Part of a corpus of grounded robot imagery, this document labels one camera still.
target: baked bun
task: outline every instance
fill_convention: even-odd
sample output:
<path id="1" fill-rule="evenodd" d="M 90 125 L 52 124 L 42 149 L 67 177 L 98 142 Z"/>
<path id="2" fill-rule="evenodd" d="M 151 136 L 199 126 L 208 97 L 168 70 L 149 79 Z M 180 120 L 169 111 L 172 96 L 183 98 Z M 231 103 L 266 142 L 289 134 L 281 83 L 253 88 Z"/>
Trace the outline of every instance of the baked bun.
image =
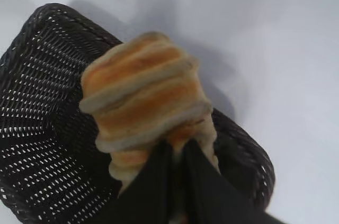
<path id="1" fill-rule="evenodd" d="M 81 79 L 80 109 L 99 128 L 97 148 L 110 153 L 110 174 L 125 188 L 160 140 L 176 156 L 195 138 L 217 168 L 212 106 L 198 79 L 198 61 L 161 33 L 118 45 L 90 64 Z"/>

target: black wicker basket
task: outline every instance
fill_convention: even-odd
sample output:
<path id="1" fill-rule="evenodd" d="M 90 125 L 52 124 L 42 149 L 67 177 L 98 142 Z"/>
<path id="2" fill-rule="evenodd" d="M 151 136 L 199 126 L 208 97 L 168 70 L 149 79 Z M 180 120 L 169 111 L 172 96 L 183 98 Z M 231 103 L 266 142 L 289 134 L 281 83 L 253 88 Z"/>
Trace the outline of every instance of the black wicker basket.
<path id="1" fill-rule="evenodd" d="M 0 60 L 0 192 L 25 224 L 91 222 L 117 198 L 110 156 L 94 144 L 97 127 L 80 113 L 80 77 L 121 43 L 60 4 L 38 8 Z M 265 209 L 274 186 L 266 152 L 215 110 L 222 175 Z"/>

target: white surface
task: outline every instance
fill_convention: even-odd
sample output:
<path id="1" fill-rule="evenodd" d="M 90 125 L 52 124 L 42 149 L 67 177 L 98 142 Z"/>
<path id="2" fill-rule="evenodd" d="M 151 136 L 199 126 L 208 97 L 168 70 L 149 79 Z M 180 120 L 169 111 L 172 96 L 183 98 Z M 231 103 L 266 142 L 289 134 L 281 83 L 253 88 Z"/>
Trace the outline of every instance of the white surface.
<path id="1" fill-rule="evenodd" d="M 268 212 L 289 223 L 339 223 L 339 0 L 0 0 L 1 53 L 49 2 L 122 40 L 163 31 L 198 56 L 215 106 L 272 158 Z M 0 215 L 17 223 L 4 207 Z"/>

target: golden brown crust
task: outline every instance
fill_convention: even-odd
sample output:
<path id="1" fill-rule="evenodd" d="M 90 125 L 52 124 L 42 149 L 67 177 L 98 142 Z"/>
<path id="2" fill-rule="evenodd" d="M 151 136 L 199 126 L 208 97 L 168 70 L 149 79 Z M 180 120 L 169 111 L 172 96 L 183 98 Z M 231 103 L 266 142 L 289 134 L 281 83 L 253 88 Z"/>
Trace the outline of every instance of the golden brown crust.
<path id="1" fill-rule="evenodd" d="M 97 148 L 110 153 L 110 173 L 126 187 L 153 145 L 167 140 L 176 154 L 195 138 L 216 165 L 212 106 L 198 79 L 198 62 L 160 33 L 146 33 L 109 50 L 82 75 L 83 112 L 93 115 Z"/>

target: bread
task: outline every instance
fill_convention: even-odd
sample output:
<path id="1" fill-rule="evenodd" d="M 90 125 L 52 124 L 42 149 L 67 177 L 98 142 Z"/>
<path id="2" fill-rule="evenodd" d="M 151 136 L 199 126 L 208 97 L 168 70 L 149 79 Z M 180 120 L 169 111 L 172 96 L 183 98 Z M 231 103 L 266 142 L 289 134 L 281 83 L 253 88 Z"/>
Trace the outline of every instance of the bread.
<path id="1" fill-rule="evenodd" d="M 167 140 L 178 158 L 195 138 L 217 168 L 212 106 L 198 79 L 198 61 L 161 33 L 118 45 L 82 75 L 80 109 L 99 128 L 97 148 L 110 153 L 110 174 L 127 187 L 152 148 Z"/>

